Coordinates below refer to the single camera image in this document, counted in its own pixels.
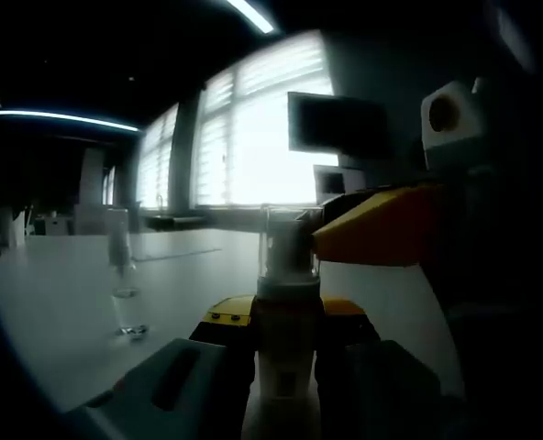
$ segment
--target dark ceiling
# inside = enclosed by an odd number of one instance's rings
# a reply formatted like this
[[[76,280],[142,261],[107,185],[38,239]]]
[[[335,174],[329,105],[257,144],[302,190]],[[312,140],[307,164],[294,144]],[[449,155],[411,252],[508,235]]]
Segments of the dark ceiling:
[[[231,62],[298,30],[411,38],[435,24],[444,37],[481,11],[477,1],[250,3],[277,32],[262,34],[224,0],[1,2],[0,104],[144,127]]]

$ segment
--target table surface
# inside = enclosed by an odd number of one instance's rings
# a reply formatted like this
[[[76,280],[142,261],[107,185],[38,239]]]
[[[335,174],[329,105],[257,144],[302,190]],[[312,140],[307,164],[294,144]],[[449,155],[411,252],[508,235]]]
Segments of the table surface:
[[[215,229],[131,237],[150,333],[116,335],[105,236],[31,236],[0,257],[0,319],[21,361],[60,411],[111,387],[175,337],[188,337],[208,308],[253,294],[259,236]],[[457,352],[418,266],[323,262],[321,292],[362,307],[382,339],[432,368],[462,397]]]

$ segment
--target window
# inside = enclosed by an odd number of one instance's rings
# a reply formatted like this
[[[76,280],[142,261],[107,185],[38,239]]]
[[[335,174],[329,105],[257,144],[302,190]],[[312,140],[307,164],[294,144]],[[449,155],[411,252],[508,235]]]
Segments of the window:
[[[338,158],[288,150],[288,92],[333,93],[318,32],[258,52],[208,83],[194,153],[194,204],[316,201],[313,165],[338,165]]]
[[[103,179],[103,204],[113,204],[115,197],[115,167]]]
[[[178,105],[162,115],[147,129],[141,141],[137,172],[137,197],[142,208],[168,207],[170,156]]]

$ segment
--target ceiling light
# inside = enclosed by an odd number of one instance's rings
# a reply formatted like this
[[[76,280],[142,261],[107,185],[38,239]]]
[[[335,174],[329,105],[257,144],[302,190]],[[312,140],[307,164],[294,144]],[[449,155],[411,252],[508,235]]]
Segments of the ceiling light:
[[[273,31],[273,26],[257,12],[253,6],[245,0],[227,0],[241,14],[243,14],[251,23],[257,26],[261,32],[267,34]]]
[[[90,119],[89,117],[79,117],[72,115],[58,115],[55,113],[46,112],[32,112],[28,110],[0,110],[0,116],[39,116],[39,117],[54,117],[56,119],[68,119],[70,121],[85,122],[88,124],[97,124],[99,126],[107,126],[112,128],[120,128],[121,130],[139,131],[138,128],[133,126],[123,126],[122,124],[115,124],[114,122],[99,121],[98,119]]]

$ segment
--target white table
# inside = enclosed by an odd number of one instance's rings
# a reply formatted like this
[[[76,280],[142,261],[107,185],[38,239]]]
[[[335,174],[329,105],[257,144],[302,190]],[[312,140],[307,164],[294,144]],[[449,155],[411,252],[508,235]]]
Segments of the white table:
[[[32,236],[0,258],[0,319],[34,380],[67,411],[188,337],[211,305],[254,293],[258,246],[257,234],[212,229],[133,236],[137,258],[193,255],[138,263],[151,329],[129,343],[115,335],[106,238]],[[463,395],[449,329],[419,267],[323,263],[321,282],[323,293],[355,301],[382,338],[431,367],[444,392]]]

